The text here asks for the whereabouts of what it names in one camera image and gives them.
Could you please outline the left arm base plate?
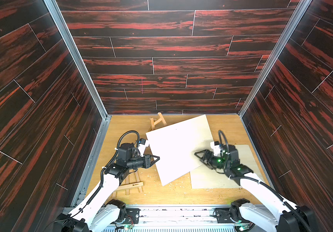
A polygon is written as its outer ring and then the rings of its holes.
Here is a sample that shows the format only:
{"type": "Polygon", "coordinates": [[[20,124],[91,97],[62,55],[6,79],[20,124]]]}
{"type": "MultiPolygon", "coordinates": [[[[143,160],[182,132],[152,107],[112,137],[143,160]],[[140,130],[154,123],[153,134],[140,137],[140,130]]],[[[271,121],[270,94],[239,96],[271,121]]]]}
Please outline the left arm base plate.
{"type": "Polygon", "coordinates": [[[134,225],[138,224],[140,216],[139,208],[122,208],[118,219],[115,221],[116,224],[127,224],[134,225]]]}

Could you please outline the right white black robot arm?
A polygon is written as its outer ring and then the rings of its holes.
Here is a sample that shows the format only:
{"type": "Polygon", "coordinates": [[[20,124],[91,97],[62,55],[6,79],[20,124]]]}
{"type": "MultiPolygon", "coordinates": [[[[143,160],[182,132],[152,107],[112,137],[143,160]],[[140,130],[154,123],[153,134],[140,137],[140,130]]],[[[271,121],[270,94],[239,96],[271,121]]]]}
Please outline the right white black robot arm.
{"type": "Polygon", "coordinates": [[[231,203],[228,209],[215,209],[219,223],[228,219],[236,224],[237,232],[246,232],[258,226],[266,232],[316,232],[315,213],[306,206],[298,206],[263,182],[252,169],[241,164],[235,146],[214,143],[213,151],[194,154],[209,169],[224,174],[228,179],[254,195],[267,209],[254,206],[247,199],[231,203]]]}

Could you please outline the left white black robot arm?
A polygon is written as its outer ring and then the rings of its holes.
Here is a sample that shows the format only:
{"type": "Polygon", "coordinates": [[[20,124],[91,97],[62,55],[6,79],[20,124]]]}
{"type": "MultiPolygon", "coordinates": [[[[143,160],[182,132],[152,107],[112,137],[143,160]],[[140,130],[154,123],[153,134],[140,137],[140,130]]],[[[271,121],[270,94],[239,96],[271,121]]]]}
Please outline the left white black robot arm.
{"type": "Polygon", "coordinates": [[[103,168],[96,188],[67,215],[60,214],[52,222],[52,232],[101,232],[111,223],[125,221],[125,203],[112,200],[100,210],[112,193],[130,174],[130,170],[148,169],[160,160],[144,154],[149,141],[141,139],[136,145],[124,143],[116,148],[115,161],[103,168]]]}

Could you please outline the small wooden easel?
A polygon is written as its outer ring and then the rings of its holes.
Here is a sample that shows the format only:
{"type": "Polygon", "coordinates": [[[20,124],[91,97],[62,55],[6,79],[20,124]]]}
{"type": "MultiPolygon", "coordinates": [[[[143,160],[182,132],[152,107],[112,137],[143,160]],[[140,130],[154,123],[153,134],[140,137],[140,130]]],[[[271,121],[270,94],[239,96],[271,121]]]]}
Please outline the small wooden easel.
{"type": "Polygon", "coordinates": [[[126,177],[125,179],[125,184],[124,185],[120,185],[113,193],[112,193],[112,197],[115,198],[117,196],[117,192],[118,191],[125,191],[126,195],[130,194],[130,190],[131,189],[138,189],[139,193],[143,193],[143,182],[140,181],[140,177],[139,177],[139,173],[138,171],[134,171],[132,173],[129,174],[129,176],[126,177]],[[136,178],[136,182],[135,183],[130,183],[130,176],[131,174],[135,175],[136,178]]]}
{"type": "Polygon", "coordinates": [[[164,116],[162,115],[162,113],[158,112],[157,114],[158,114],[157,119],[150,118],[150,123],[151,123],[150,131],[155,130],[156,125],[159,123],[162,123],[164,126],[167,126],[167,122],[166,122],[164,116]]]}

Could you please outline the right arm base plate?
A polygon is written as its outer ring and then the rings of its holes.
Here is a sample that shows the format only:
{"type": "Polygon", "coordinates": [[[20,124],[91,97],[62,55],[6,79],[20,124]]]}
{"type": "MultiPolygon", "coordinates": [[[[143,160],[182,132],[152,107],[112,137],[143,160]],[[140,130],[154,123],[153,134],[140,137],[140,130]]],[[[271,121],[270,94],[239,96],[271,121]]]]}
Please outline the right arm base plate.
{"type": "Polygon", "coordinates": [[[252,224],[245,219],[234,219],[231,215],[230,208],[215,208],[213,211],[213,217],[217,220],[218,224],[252,224]]]}

